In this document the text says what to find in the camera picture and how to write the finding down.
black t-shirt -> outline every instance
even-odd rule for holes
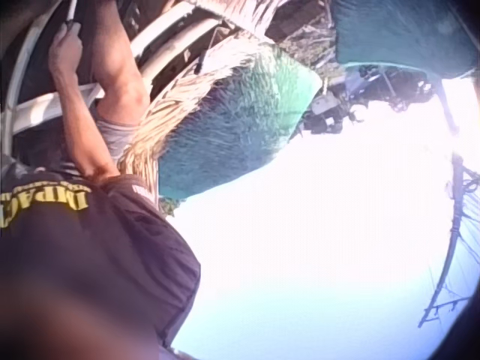
[[[36,277],[125,319],[169,346],[188,315],[200,264],[161,217],[143,181],[98,187],[54,172],[2,179],[0,281]]]

man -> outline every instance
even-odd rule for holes
[[[1,158],[1,359],[170,359],[164,348],[199,286],[187,243],[142,179],[117,169],[149,95],[115,0],[97,0],[95,19],[92,68],[105,97],[91,112],[76,75],[80,25],[63,25],[49,51],[74,166]]]

white metal frame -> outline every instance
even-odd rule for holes
[[[59,96],[56,92],[36,97],[20,105],[17,104],[26,65],[29,62],[32,50],[58,4],[59,3],[57,3],[49,13],[35,20],[17,59],[7,92],[7,106],[5,107],[4,113],[1,114],[1,117],[4,119],[2,152],[5,154],[11,153],[13,134],[18,134],[45,121],[59,117],[62,114]],[[132,40],[130,47],[133,56],[137,57],[141,55],[153,40],[165,32],[170,26],[190,14],[194,8],[192,4],[183,1],[159,16]],[[217,19],[201,20],[189,28],[186,28],[164,44],[141,69],[147,88],[150,89],[152,87],[154,77],[178,54],[185,51],[194,41],[213,29],[217,24]],[[95,98],[102,98],[104,96],[103,89],[97,83],[83,85],[80,87],[80,90],[87,106],[90,106]]]

hand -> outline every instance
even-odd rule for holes
[[[77,72],[83,50],[79,31],[78,22],[74,22],[70,28],[63,24],[53,38],[48,65],[54,80],[73,76]]]

sky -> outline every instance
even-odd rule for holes
[[[471,84],[445,86],[477,164]],[[439,345],[464,304],[417,325],[449,244],[459,142],[436,98],[403,114],[370,103],[364,116],[341,135],[297,136],[268,166],[175,211],[202,281],[173,347],[201,360],[420,360]],[[479,270],[460,249],[448,288],[470,295]]]

